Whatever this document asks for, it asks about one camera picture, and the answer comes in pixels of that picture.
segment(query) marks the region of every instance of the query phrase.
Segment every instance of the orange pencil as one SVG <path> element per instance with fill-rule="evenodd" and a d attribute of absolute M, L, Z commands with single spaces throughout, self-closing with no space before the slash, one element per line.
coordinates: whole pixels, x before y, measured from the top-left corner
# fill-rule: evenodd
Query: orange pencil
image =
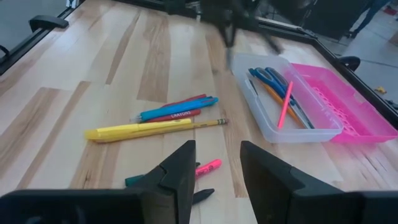
<path fill-rule="evenodd" d="M 273 97 L 273 99 L 280 104 L 281 106 L 283 106 L 284 101 L 282 100 L 282 98 L 275 92 L 275 90 L 273 90 L 270 86 L 266 85 L 265 83 L 261 82 L 261 85 L 263 85 L 263 87 L 267 90 L 267 92 L 271 95 L 271 97 Z M 294 121 L 297 122 L 297 124 L 299 124 L 302 128 L 304 128 L 303 123 L 301 122 L 301 120 L 299 119 L 299 117 L 297 117 L 297 115 L 294 113 L 292 107 L 288 107 L 287 108 L 287 113 L 289 115 L 291 115 L 291 117 L 294 119 Z"/>

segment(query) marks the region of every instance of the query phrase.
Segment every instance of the floor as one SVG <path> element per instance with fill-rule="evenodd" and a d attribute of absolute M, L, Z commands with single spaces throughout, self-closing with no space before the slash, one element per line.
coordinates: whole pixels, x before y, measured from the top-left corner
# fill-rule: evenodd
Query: floor
<path fill-rule="evenodd" d="M 29 19 L 58 16 L 65 8 L 66 0 L 0 0 L 0 45 L 11 50 L 31 35 Z"/>
<path fill-rule="evenodd" d="M 279 15 L 269 14 L 268 18 L 288 22 Z M 355 29 L 364 19 L 365 13 L 355 23 Z M 338 56 L 357 56 L 361 65 L 356 74 L 371 88 L 378 86 L 387 90 L 384 99 L 398 102 L 398 46 L 388 40 L 398 31 L 396 17 L 379 11 L 355 39 L 342 38 L 340 41 L 319 36 L 320 41 Z"/>

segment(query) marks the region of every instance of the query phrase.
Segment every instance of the wooden tabletop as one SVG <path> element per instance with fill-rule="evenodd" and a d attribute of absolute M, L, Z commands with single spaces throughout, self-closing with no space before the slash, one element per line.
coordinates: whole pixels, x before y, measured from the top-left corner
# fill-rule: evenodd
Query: wooden tabletop
<path fill-rule="evenodd" d="M 0 82 L 0 195 L 14 189 L 123 188 L 189 139 L 197 161 L 223 160 L 196 183 L 216 192 L 193 207 L 191 223 L 255 223 L 239 147 L 248 140 L 342 190 L 398 189 L 397 141 L 382 144 L 270 144 L 234 76 L 217 31 L 193 19 L 108 0 L 87 0 L 20 59 Z M 279 39 L 282 57 L 338 72 L 311 46 Z M 239 31 L 235 51 L 267 55 Z M 83 130 L 127 124 L 130 115 L 206 93 L 220 102 L 195 121 L 213 126 L 112 144 Z"/>

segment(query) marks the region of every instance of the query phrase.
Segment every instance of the clear plastic box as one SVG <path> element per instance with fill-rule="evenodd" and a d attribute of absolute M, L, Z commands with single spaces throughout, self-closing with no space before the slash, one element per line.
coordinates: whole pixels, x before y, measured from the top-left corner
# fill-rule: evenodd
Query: clear plastic box
<path fill-rule="evenodd" d="M 277 127 L 282 107 L 268 94 L 260 81 L 248 72 L 249 68 L 257 67 L 272 67 L 288 82 L 294 83 L 292 95 L 315 129 L 300 128 L 289 114 L 286 114 L 284 127 L 282 129 Z M 267 141 L 272 143 L 325 142 L 343 131 L 343 123 L 337 115 L 313 92 L 288 60 L 278 56 L 239 53 L 234 56 L 232 72 Z"/>

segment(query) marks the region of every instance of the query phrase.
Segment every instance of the scissors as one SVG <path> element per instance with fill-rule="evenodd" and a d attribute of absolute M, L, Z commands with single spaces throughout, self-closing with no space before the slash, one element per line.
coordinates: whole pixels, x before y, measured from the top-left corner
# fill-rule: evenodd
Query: scissors
<path fill-rule="evenodd" d="M 271 87 L 281 99 L 284 99 L 286 96 L 286 90 L 287 90 L 287 80 L 275 69 L 267 67 L 267 68 L 250 68 L 249 72 L 252 76 L 257 77 L 265 83 L 267 86 Z M 290 96 L 290 102 L 289 105 L 291 106 L 293 112 L 301 123 L 308 129 L 313 129 L 314 126 L 307 117 L 307 115 L 304 113 L 303 109 L 300 107 L 300 105 L 296 102 L 296 100 L 293 98 L 293 96 Z"/>
<path fill-rule="evenodd" d="M 257 77 L 263 83 L 270 86 L 282 99 L 286 97 L 287 81 L 281 74 L 277 73 L 273 68 L 249 68 L 252 76 Z M 290 97 L 290 105 L 294 106 L 295 101 Z"/>

